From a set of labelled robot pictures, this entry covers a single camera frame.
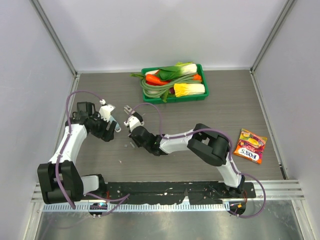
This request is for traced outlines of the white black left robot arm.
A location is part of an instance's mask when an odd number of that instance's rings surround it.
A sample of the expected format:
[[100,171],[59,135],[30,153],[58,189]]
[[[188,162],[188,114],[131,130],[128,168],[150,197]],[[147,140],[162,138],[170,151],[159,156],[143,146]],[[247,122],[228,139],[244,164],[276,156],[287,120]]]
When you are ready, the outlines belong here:
[[46,204],[81,201],[89,193],[100,200],[107,192],[101,174],[80,176],[75,163],[84,140],[92,135],[105,142],[114,139],[114,133],[121,130],[112,116],[115,107],[104,104],[96,110],[92,102],[79,102],[76,111],[65,123],[63,138],[48,163],[40,164],[37,175],[43,201]]

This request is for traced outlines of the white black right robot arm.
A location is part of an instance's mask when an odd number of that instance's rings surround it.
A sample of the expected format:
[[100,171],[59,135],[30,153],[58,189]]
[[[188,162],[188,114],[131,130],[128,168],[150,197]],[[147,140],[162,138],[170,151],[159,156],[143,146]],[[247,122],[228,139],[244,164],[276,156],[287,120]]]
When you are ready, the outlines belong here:
[[139,125],[130,128],[129,137],[138,147],[143,147],[154,156],[191,151],[205,163],[218,169],[230,197],[236,198],[244,192],[245,176],[232,159],[232,143],[220,131],[198,123],[194,129],[184,133],[154,135]]

